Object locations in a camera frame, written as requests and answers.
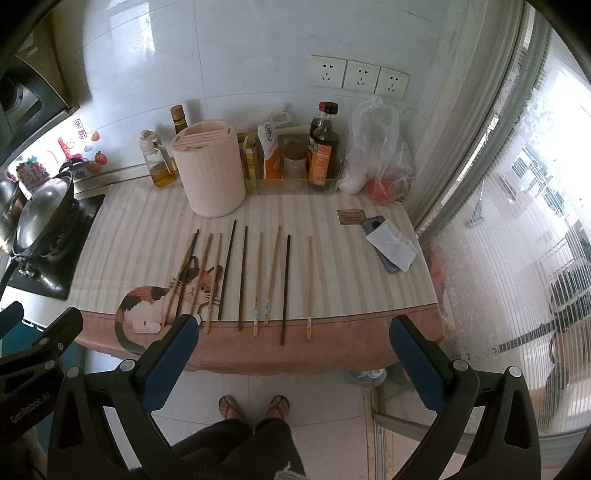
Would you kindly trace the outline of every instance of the flip-flop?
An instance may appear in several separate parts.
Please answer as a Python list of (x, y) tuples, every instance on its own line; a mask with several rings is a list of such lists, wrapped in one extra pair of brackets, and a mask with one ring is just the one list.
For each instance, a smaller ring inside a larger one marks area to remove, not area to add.
[[(281, 402), (281, 400), (285, 400), (285, 402), (287, 403), (287, 412), (285, 413), (285, 415), (283, 415), (283, 412), (279, 408), (279, 403)], [(281, 417), (281, 419), (282, 420), (285, 420), (287, 418), (287, 416), (289, 415), (289, 412), (290, 412), (290, 402), (289, 402), (289, 400), (287, 400), (283, 395), (276, 395), (271, 400), (271, 404), (269, 405), (269, 409), (267, 410), (267, 415), (269, 415), (269, 412), (271, 412), (273, 410), (277, 410), (277, 413), (279, 414), (279, 416)]]
[[(236, 406), (234, 406), (232, 403), (230, 403), (228, 398), (231, 398), (233, 403)], [(226, 400), (226, 408), (224, 408), (224, 409), (222, 409), (222, 401), (223, 400)], [(238, 413), (240, 418), (242, 418), (242, 412), (240, 411), (240, 407), (238, 406), (238, 403), (236, 403), (236, 400), (234, 399), (234, 397), (231, 395), (224, 395), (222, 398), (220, 398), (220, 400), (217, 402), (217, 409), (220, 411), (220, 414), (222, 415), (224, 420), (228, 419), (228, 412), (230, 410), (235, 411), (236, 413)]]

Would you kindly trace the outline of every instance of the foot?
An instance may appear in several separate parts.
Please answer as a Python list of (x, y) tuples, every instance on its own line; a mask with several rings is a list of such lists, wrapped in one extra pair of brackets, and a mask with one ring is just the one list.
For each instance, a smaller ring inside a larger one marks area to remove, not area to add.
[(269, 410), (267, 410), (266, 419), (281, 419), (285, 420), (288, 413), (290, 412), (290, 403), (283, 395), (277, 395), (271, 404), (269, 404)]
[(234, 400), (234, 397), (231, 395), (224, 395), (222, 398), (220, 398), (217, 407), (224, 420), (244, 420), (242, 418), (242, 412), (240, 411), (240, 405), (238, 405), (236, 400)]

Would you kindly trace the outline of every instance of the striped tablecloth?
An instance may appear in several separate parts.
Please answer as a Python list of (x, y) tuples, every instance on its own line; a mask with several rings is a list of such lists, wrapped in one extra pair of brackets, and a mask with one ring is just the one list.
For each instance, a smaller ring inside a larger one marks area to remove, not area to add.
[[(418, 254), (406, 273), (388, 275), (359, 225), (341, 225), (338, 209), (383, 215), (419, 248), (402, 206), (377, 206), (364, 195), (247, 196), (234, 212), (217, 219), (193, 213), (179, 181), (156, 189), (149, 177), (111, 185), (84, 247), (68, 303), (80, 310), (115, 313), (135, 287), (166, 287), (179, 268), (190, 234), (200, 229), (195, 252), (210, 232), (223, 234), (220, 264), (237, 220), (222, 320), (236, 321), (244, 226), (248, 225), (245, 320), (252, 320), (259, 233), (263, 232), (262, 292), (266, 295), (277, 226), (282, 225), (280, 269), (271, 318), (281, 317), (285, 238), (291, 234), (288, 319), (306, 316), (307, 246), (313, 236), (313, 317), (384, 312), (436, 303), (427, 265)], [(212, 243), (207, 268), (213, 266)]]

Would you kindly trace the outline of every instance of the black bottle cap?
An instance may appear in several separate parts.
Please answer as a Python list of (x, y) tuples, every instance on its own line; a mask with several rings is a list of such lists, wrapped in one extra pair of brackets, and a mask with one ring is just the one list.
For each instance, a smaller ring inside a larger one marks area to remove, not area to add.
[(336, 115), (339, 113), (339, 104), (334, 102), (324, 102), (324, 112), (329, 115)]

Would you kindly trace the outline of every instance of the wall socket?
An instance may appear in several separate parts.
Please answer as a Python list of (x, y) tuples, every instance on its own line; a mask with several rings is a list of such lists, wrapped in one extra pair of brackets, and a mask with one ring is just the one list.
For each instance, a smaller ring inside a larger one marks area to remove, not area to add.
[(315, 87), (341, 88), (347, 61), (330, 57), (310, 57), (308, 83)]
[(373, 93), (378, 81), (379, 67), (369, 63), (349, 60), (345, 70), (343, 88), (357, 92)]
[(379, 71), (375, 94), (400, 100), (404, 97), (409, 78), (407, 73), (382, 67)]

